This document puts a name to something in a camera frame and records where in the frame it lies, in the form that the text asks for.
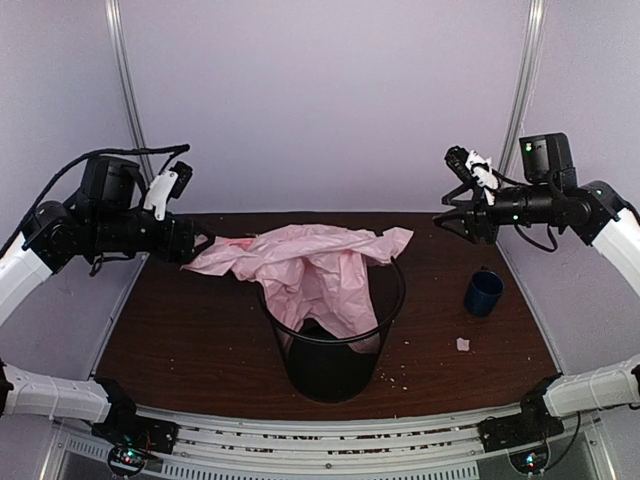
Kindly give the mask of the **pink plastic trash bag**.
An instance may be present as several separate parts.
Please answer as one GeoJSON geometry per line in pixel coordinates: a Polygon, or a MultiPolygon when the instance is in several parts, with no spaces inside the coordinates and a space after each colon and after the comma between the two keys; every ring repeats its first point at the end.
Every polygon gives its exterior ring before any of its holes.
{"type": "Polygon", "coordinates": [[[251,238],[218,237],[184,268],[207,276],[231,272],[239,281],[256,282],[278,326],[299,333],[303,321],[313,319],[343,340],[378,326],[368,268],[389,265],[413,235],[402,227],[378,235],[322,224],[287,225],[251,238]]]}

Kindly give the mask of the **black mesh trash bin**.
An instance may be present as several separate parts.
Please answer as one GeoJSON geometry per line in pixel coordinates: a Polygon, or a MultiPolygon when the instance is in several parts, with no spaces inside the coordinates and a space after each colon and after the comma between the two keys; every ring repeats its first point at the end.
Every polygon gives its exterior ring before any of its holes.
{"type": "Polygon", "coordinates": [[[290,383],[313,401],[344,402],[365,390],[402,310],[406,281],[398,262],[393,259],[388,265],[369,266],[367,273],[376,324],[351,337],[336,337],[309,314],[303,317],[300,329],[286,327],[269,311],[263,291],[257,293],[290,383]]]}

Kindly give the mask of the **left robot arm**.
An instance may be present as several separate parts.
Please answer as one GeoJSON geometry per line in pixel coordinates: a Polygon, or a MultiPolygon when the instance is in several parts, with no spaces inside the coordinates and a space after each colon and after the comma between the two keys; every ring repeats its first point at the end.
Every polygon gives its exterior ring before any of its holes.
{"type": "MultiPolygon", "coordinates": [[[[145,253],[187,265],[213,245],[212,233],[168,211],[193,170],[178,156],[188,145],[158,148],[167,160],[146,182],[135,157],[144,149],[100,149],[62,167],[46,184],[1,249],[1,319],[76,257],[97,275],[108,262],[145,253]]],[[[1,412],[69,418],[106,427],[123,444],[144,433],[136,405],[110,380],[74,381],[1,365],[1,412]]]]}

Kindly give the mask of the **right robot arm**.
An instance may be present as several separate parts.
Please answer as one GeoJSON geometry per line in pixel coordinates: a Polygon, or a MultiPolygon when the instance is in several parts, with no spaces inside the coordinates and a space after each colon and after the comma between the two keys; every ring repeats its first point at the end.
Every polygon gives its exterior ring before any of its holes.
{"type": "MultiPolygon", "coordinates": [[[[519,140],[525,179],[516,182],[490,160],[462,147],[450,148],[445,163],[461,184],[443,196],[448,211],[435,226],[474,244],[492,244],[500,227],[543,225],[550,238],[571,229],[609,261],[633,290],[639,288],[639,213],[609,184],[580,185],[568,137],[549,133],[519,140]]],[[[541,381],[521,400],[512,430],[530,442],[552,422],[577,413],[639,404],[639,358],[577,375],[541,381]]]]}

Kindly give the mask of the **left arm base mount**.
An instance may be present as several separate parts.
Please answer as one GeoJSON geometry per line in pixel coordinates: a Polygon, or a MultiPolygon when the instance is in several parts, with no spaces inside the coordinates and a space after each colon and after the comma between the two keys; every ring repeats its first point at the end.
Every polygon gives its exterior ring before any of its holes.
{"type": "Polygon", "coordinates": [[[171,454],[177,440],[179,426],[175,422],[134,415],[124,421],[106,420],[91,423],[91,434],[109,442],[112,447],[106,464],[117,478],[140,474],[159,454],[171,454]]]}

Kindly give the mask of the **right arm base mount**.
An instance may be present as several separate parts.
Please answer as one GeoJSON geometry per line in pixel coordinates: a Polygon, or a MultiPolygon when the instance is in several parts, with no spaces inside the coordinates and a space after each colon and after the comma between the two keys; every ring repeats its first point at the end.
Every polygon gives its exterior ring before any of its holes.
{"type": "Polygon", "coordinates": [[[565,431],[561,420],[550,418],[536,423],[523,413],[489,416],[477,428],[486,453],[506,452],[513,469],[529,477],[542,474],[550,466],[548,441],[565,431]]]}

